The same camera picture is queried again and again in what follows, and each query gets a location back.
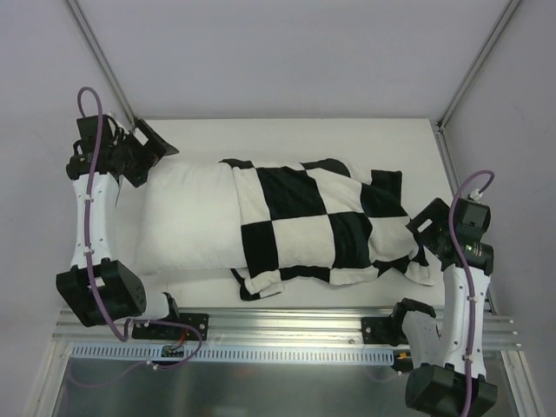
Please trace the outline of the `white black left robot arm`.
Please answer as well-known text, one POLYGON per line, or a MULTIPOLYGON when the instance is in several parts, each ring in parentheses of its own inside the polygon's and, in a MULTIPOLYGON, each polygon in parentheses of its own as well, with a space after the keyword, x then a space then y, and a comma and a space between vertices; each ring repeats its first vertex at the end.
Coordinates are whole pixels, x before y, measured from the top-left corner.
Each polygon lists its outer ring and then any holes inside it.
POLYGON ((116 204, 123 180, 141 187, 163 157, 179 151, 141 118, 136 127, 145 143, 108 115, 76 123, 80 138, 66 166, 76 195, 76 245, 69 270, 56 277, 56 289, 87 328, 108 319, 149 320, 161 338, 171 339, 182 327, 175 300, 148 292, 117 258, 116 204))

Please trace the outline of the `black white checkered pillowcase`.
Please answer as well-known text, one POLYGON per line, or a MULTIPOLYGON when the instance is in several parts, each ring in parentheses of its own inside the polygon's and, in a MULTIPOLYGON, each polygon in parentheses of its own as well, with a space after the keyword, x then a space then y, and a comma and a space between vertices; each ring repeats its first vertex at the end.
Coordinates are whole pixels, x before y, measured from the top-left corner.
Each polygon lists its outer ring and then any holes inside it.
POLYGON ((391 269, 418 285, 433 285, 424 246, 401 204, 400 171, 373 169, 360 180, 333 158, 224 164, 240 207, 246 264, 232 275, 241 300, 278 295, 296 278, 346 286, 391 269))

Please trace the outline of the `white pillow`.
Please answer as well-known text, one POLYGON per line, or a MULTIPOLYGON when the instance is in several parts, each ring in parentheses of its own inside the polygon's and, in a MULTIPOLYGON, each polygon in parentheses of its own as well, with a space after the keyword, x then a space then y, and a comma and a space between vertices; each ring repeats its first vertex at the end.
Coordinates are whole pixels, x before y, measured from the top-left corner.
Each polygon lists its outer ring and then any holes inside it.
POLYGON ((135 259, 141 273, 247 266, 227 164, 161 162, 145 189, 135 259))

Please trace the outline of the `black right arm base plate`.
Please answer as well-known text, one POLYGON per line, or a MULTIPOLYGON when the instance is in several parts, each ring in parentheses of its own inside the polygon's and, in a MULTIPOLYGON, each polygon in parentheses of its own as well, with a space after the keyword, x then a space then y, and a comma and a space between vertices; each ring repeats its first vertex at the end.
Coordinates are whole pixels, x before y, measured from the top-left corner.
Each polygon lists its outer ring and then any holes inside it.
POLYGON ((362 317, 361 337, 365 345, 396 347, 400 344, 400 333, 392 317, 362 317))

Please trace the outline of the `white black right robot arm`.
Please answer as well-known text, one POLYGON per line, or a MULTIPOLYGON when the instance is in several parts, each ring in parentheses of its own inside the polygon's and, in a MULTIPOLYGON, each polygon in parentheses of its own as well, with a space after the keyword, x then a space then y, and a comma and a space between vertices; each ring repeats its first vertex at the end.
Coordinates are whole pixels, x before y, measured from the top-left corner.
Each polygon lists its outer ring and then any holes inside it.
POLYGON ((440 261, 444 313, 437 321, 431 306, 405 298, 389 332, 408 344, 413 362, 405 403, 429 416, 483 416, 498 399, 498 388, 487 382, 482 342, 494 250, 481 239, 490 221, 484 204, 459 198, 449 208, 437 198, 409 223, 440 261))

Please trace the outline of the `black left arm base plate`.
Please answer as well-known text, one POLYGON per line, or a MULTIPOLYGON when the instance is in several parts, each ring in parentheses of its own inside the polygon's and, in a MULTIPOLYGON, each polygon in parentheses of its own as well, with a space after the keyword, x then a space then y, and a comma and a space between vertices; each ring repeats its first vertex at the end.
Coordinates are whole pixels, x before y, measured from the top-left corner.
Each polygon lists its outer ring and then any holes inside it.
POLYGON ((207 340, 209 315, 179 313, 164 319, 136 322, 131 337, 145 341, 202 341, 207 340))

